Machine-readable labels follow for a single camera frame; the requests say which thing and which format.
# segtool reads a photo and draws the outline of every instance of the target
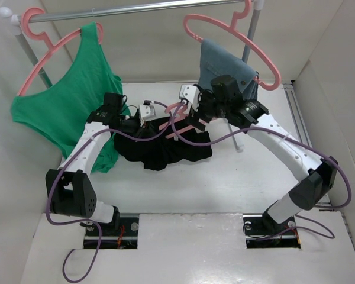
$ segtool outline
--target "clothing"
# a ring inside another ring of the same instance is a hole
[[[159,133],[159,126],[168,122],[169,117],[158,118],[148,121],[150,126],[142,133],[140,138],[149,138]],[[187,126],[184,121],[175,123],[176,129]],[[180,140],[166,139],[165,136],[172,133],[171,126],[155,140],[148,142],[135,142],[121,135],[114,137],[114,147],[120,155],[124,156],[128,161],[142,161],[145,169],[163,170],[167,164],[176,163],[182,159],[191,162],[209,158],[212,156],[212,148],[210,146],[195,147],[188,145]],[[191,129],[181,134],[189,141],[196,143],[210,142],[208,132],[197,133]]]
[[[198,85],[211,90],[211,80],[221,75],[236,78],[243,99],[257,99],[258,84],[253,79],[258,73],[219,44],[204,39],[201,43]]]
[[[52,87],[30,96],[17,96],[11,114],[54,143],[66,158],[80,139],[89,114],[99,108],[106,92],[122,94],[121,78],[112,73],[98,41],[96,24],[81,28],[78,53],[67,73]],[[109,140],[92,171],[106,173],[118,159]]]

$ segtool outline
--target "metal rod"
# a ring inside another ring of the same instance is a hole
[[[103,17],[110,15],[131,14],[148,11],[158,11],[176,8],[186,7],[198,7],[208,5],[221,5],[230,3],[244,2],[244,0],[180,0],[162,3],[142,4],[142,5],[128,5],[119,6],[108,9],[95,9],[78,11],[78,12],[61,12],[61,13],[49,13],[42,15],[35,15],[31,17],[30,22],[47,22],[47,21],[60,21],[71,20],[89,17]]]
[[[256,31],[256,26],[258,24],[260,11],[261,10],[254,10],[253,11],[253,16],[251,18],[250,27],[248,28],[249,32],[247,33],[247,37],[251,41],[254,40],[254,35],[255,35],[255,31]],[[243,50],[243,54],[242,54],[242,60],[245,63],[247,63],[247,61],[249,60],[249,55],[250,55],[250,47],[249,46],[245,46],[244,50]]]
[[[28,56],[30,62],[35,66],[38,63],[38,58],[34,54],[33,49],[30,47],[28,41],[26,40],[25,36],[23,33],[15,35],[18,43],[22,47],[22,49],[25,51],[26,55]],[[53,86],[50,78],[47,76],[45,70],[42,68],[39,73],[41,77],[42,82],[46,85],[47,88]]]

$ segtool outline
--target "green garment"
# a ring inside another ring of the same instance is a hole
[[[89,114],[102,105],[106,92],[122,94],[121,78],[112,73],[93,22],[82,27],[79,51],[67,73],[43,92],[17,96],[11,107],[12,119],[45,136],[66,158],[80,139]],[[106,173],[117,159],[111,138],[92,171]]]

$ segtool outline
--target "pink hanger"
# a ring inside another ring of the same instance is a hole
[[[20,91],[18,91],[17,95],[18,96],[23,96],[26,94],[28,91],[29,86],[33,82],[34,78],[38,75],[38,72],[42,69],[42,67],[46,64],[46,62],[52,57],[52,55],[55,54],[61,47],[63,47],[66,43],[68,43],[70,40],[75,38],[76,36],[81,34],[81,29],[77,29],[73,31],[72,33],[66,35],[63,37],[60,41],[58,41],[55,45],[51,42],[49,36],[46,34],[46,32],[42,32],[40,34],[34,34],[29,27],[29,20],[32,16],[34,15],[40,15],[44,14],[44,11],[41,8],[37,7],[32,7],[29,8],[25,11],[24,15],[21,17],[21,26],[24,31],[24,33],[29,37],[32,38],[33,40],[43,40],[47,48],[49,49],[47,53],[41,58],[40,61],[34,66],[33,70],[30,72],[28,78],[26,78],[24,84],[22,85]],[[99,42],[101,43],[103,37],[104,37],[104,30],[102,28],[102,25],[100,23],[96,23],[97,29],[99,30]]]
[[[239,38],[242,42],[244,42],[244,44],[249,46],[267,64],[267,66],[272,71],[273,75],[275,76],[275,82],[272,85],[268,85],[268,84],[262,82],[258,76],[255,76],[254,80],[263,89],[266,89],[268,91],[275,90],[277,87],[279,87],[279,85],[281,84],[281,81],[282,81],[282,77],[280,75],[280,72],[278,71],[276,66],[272,63],[272,61],[266,56],[266,54],[256,44],[254,44],[245,35],[243,35],[242,33],[240,33],[239,31],[236,30],[237,21],[245,18],[251,10],[251,0],[245,0],[244,3],[246,5],[244,7],[244,11],[243,12],[234,12],[230,25],[227,25],[224,22],[221,22],[215,18],[211,18],[208,16],[190,14],[190,15],[185,16],[185,18],[184,18],[184,22],[183,22],[184,29],[190,37],[194,38],[195,40],[197,40],[201,43],[203,40],[202,37],[198,36],[197,34],[194,34],[188,27],[189,20],[199,20],[199,21],[208,22],[210,24],[214,24],[217,27],[220,27],[223,30],[228,31],[230,34]]]
[[[169,113],[169,112],[172,112],[173,113],[173,109],[174,108],[176,108],[178,105],[180,105],[180,102],[175,102],[174,104],[171,104],[168,108],[166,108],[166,110],[164,111],[165,113]],[[178,117],[176,117],[175,118],[175,120],[173,121],[173,123],[177,123],[177,122],[179,122],[179,121],[181,121],[181,120],[183,120],[183,119],[185,119],[186,118],[186,116],[188,115],[188,114],[185,114],[184,112],[187,110],[187,108],[188,108],[188,105],[184,105],[183,107],[181,107],[180,108],[180,110],[177,112],[177,115],[178,115]],[[159,126],[159,130],[162,130],[162,129],[164,129],[164,127],[166,127],[168,125],[168,122],[166,122],[166,123],[164,123],[164,124],[162,124],[162,125],[160,125]],[[183,128],[181,128],[181,129],[179,129],[178,130],[178,133],[179,134],[182,134],[182,133],[184,133],[184,132],[186,132],[186,131],[188,131],[188,130],[190,130],[190,129],[193,129],[194,127],[193,126],[186,126],[186,127],[183,127]],[[170,139],[170,138],[172,138],[172,137],[175,137],[176,136],[176,134],[175,133],[171,133],[171,134],[169,134],[169,135],[167,135],[166,136],[166,138],[167,139]]]

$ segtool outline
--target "silver clothes rail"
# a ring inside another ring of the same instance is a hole
[[[152,4],[142,4],[142,5],[127,5],[120,7],[113,7],[108,9],[95,9],[85,11],[75,11],[75,12],[60,12],[60,13],[48,13],[43,15],[35,15],[30,19],[30,22],[47,22],[47,21],[60,21],[60,20],[72,20],[79,18],[89,18],[89,17],[103,17],[109,15],[121,15],[121,14],[132,14],[140,12],[149,11],[160,11],[167,9],[177,9],[177,8],[187,8],[187,7],[199,7],[199,6],[209,6],[209,5],[220,5],[220,4],[231,4],[244,2],[244,0],[180,0],[171,2],[161,2]],[[254,39],[256,25],[259,19],[260,10],[263,8],[264,0],[253,0],[254,11],[251,19],[250,27],[248,29],[247,37],[250,40]],[[21,29],[21,16],[14,15],[13,12],[7,7],[0,8],[0,16],[2,18],[8,19],[12,26],[12,33],[16,37],[22,49],[25,51],[26,55],[30,59],[30,62],[35,65],[38,62],[38,58],[35,56],[34,51],[30,47],[27,39],[22,33]],[[250,48],[245,46],[242,60],[247,62],[249,59]],[[51,81],[47,76],[46,72],[41,69],[39,75],[46,85],[46,87],[51,87]]]

